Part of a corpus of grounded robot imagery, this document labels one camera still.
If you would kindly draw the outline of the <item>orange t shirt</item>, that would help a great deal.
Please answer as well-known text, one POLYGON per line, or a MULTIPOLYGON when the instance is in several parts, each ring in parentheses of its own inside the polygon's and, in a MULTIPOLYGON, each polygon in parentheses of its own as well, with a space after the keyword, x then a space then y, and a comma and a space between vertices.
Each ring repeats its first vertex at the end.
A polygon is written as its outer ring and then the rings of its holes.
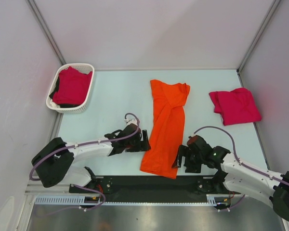
POLYGON ((151 80, 153 97, 153 129, 140 170, 142 172, 175 179, 178 169, 174 166, 179 146, 183 142, 185 113, 184 106, 190 86, 177 83, 166 84, 151 80))

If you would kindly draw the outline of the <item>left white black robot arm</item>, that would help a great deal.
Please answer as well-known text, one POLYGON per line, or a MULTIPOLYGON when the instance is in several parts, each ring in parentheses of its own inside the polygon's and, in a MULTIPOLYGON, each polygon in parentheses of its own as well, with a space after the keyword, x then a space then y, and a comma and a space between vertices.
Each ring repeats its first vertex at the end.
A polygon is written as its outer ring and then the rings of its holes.
POLYGON ((90 167, 78 167, 78 162, 97 156, 109 157, 150 149, 147 131, 135 123, 128 123, 124 129, 105 134, 102 140, 68 143, 57 137, 33 157, 29 178, 31 181, 40 181, 45 188, 66 183, 78 185, 90 193, 96 189, 97 181, 90 167))

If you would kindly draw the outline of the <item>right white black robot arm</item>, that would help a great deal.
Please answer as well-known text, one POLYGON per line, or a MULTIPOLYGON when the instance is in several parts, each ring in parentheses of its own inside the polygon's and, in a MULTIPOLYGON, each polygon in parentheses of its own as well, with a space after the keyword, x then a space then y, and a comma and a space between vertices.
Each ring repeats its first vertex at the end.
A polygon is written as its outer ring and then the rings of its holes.
POLYGON ((211 147, 201 136, 180 145, 172 168, 184 166, 187 173, 200 173, 202 165, 216 169, 210 184, 218 193, 226 190, 247 195, 271 207, 289 222, 289 171, 286 174, 249 165, 230 150, 211 147))

